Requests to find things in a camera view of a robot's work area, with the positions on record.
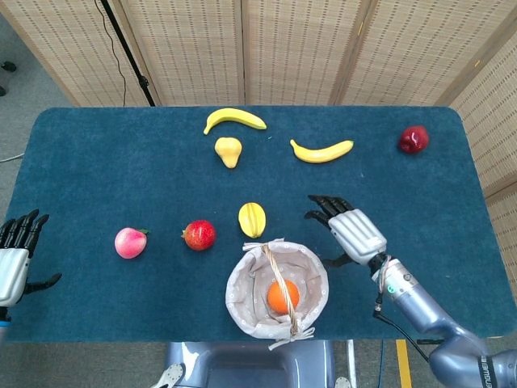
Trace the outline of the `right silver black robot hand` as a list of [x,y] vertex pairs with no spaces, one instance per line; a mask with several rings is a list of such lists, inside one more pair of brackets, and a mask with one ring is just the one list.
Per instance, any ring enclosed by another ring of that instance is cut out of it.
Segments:
[[321,210],[310,210],[305,219],[315,219],[331,232],[343,253],[337,259],[324,259],[328,268],[349,263],[369,266],[374,274],[387,260],[387,240],[372,221],[348,201],[335,196],[308,195]]

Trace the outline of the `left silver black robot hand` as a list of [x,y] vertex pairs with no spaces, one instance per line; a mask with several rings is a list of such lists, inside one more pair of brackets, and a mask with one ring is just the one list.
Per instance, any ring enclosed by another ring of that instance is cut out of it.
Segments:
[[28,282],[28,270],[40,232],[49,215],[38,217],[39,210],[18,219],[11,218],[1,225],[1,308],[17,304],[24,295],[53,287],[62,277],[60,272],[40,282]]

